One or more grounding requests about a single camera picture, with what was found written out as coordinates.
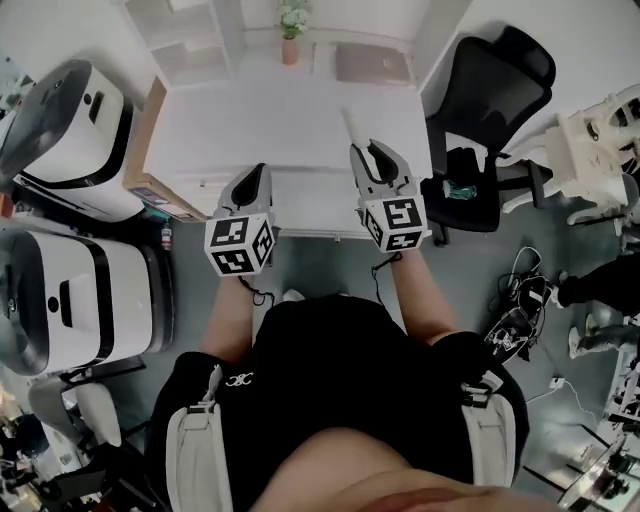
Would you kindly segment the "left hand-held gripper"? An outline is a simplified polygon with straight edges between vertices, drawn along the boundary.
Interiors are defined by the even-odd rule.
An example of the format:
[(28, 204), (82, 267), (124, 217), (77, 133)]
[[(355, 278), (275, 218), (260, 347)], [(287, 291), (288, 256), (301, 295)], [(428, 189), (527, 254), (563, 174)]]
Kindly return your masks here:
[(223, 189), (216, 217), (205, 226), (204, 252), (219, 277), (261, 273), (276, 243), (273, 230), (272, 173), (256, 164)]

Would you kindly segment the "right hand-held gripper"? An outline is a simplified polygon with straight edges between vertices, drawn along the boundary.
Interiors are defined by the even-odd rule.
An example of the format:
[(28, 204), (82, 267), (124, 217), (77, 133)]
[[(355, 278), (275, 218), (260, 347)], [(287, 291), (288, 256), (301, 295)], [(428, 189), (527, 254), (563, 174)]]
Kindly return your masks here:
[(422, 195), (411, 178), (407, 161), (391, 147), (371, 139), (367, 148), (376, 164), (379, 179), (375, 185), (362, 150), (349, 147), (349, 157), (359, 191), (357, 213), (362, 226), (382, 253), (419, 248), (431, 235)]

